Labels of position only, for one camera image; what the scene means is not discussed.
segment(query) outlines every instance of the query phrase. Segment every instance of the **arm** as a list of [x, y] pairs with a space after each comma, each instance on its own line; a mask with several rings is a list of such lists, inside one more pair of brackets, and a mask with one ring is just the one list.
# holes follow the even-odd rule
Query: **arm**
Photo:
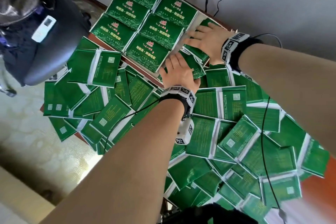
[[[210, 56], [211, 64], [223, 63], [221, 47], [233, 35], [209, 23], [195, 39], [185, 43]], [[239, 68], [251, 76], [314, 139], [336, 155], [336, 62], [300, 52], [254, 44], [239, 58]]]
[[[165, 87], [198, 90], [186, 64], [181, 55], [166, 61], [168, 73], [160, 70]], [[179, 100], [160, 102], [41, 223], [156, 223], [183, 113]]]

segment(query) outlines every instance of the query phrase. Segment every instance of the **black wrist strap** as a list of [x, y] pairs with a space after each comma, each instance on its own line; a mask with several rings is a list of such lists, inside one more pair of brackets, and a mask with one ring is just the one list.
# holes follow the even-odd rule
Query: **black wrist strap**
[[190, 107], [189, 107], [189, 105], [187, 103], [187, 99], [186, 98], [180, 96], [179, 94], [167, 94], [167, 95], [165, 95], [165, 96], [163, 96], [163, 97], [161, 97], [159, 99], [159, 103], [162, 102], [165, 99], [178, 99], [179, 101], [181, 101], [182, 104], [183, 104], [183, 106], [184, 106], [184, 114], [183, 114], [182, 120], [185, 120], [189, 116], [189, 114], [190, 114]]
[[238, 66], [238, 60], [242, 54], [243, 51], [245, 51], [248, 47], [250, 47], [253, 44], [263, 44], [264, 42], [260, 39], [249, 37], [246, 40], [242, 41], [238, 44], [238, 46], [235, 48], [235, 50], [231, 53], [230, 58], [230, 66], [233, 70], [241, 72], [241, 69]]

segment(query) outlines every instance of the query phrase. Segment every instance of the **white device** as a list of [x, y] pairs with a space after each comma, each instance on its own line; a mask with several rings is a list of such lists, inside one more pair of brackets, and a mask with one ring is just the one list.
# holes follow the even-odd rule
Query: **white device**
[[36, 31], [34, 32], [31, 38], [35, 42], [38, 42], [38, 43], [42, 42], [43, 39], [48, 35], [52, 27], [55, 25], [55, 23], [56, 23], [56, 19], [48, 15], [42, 21], [40, 26], [36, 29]]
[[190, 142], [194, 127], [195, 125], [191, 118], [187, 118], [185, 121], [181, 121], [177, 131], [175, 143], [187, 145]]

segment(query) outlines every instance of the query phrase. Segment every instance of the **person's left arm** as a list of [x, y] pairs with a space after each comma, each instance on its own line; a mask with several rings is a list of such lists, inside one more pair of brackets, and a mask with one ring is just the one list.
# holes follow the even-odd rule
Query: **person's left arm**
[[[179, 53], [160, 69], [165, 88], [182, 85], [194, 93], [191, 69]], [[182, 102], [158, 103], [92, 169], [41, 224], [156, 223], [165, 177], [180, 121]]]

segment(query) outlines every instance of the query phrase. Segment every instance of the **forearm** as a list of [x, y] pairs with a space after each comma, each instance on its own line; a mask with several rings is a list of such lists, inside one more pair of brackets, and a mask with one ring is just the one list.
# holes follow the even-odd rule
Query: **forearm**
[[159, 103], [42, 223], [156, 223], [183, 112]]
[[240, 69], [336, 155], [336, 63], [263, 44], [247, 48]]

